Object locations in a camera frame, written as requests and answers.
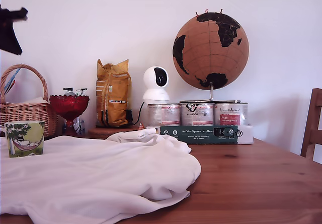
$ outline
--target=mug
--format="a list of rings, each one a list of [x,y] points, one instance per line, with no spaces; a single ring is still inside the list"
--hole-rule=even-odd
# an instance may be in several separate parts
[[[9,157],[41,155],[44,149],[44,121],[6,122],[4,132]]]

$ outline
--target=globe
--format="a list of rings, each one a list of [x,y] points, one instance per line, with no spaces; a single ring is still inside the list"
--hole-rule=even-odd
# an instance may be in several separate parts
[[[173,45],[177,72],[188,84],[219,89],[232,83],[246,66],[249,44],[246,33],[223,13],[204,13],[190,19]]]

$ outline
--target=can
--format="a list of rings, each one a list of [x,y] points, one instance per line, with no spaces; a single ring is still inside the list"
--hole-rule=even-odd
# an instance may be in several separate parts
[[[248,103],[215,103],[215,125],[248,125]]]
[[[148,104],[148,126],[180,126],[180,104]]]
[[[182,103],[181,123],[183,126],[212,126],[213,103]]]

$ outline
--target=red glass bowl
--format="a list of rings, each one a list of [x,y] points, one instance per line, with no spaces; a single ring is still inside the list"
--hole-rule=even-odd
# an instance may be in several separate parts
[[[50,96],[49,100],[54,111],[66,119],[66,134],[76,135],[73,120],[86,110],[90,98],[88,96]]]

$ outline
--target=black cable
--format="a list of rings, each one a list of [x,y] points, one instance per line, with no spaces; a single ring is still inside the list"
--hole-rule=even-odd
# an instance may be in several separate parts
[[[140,120],[140,115],[141,115],[141,110],[142,110],[143,104],[144,104],[144,102],[142,103],[142,105],[141,105],[141,107],[140,107],[139,116],[138,116],[138,118],[137,118],[137,121],[136,121],[136,123],[134,123],[133,125],[137,124],[137,123],[139,122],[139,120]]]

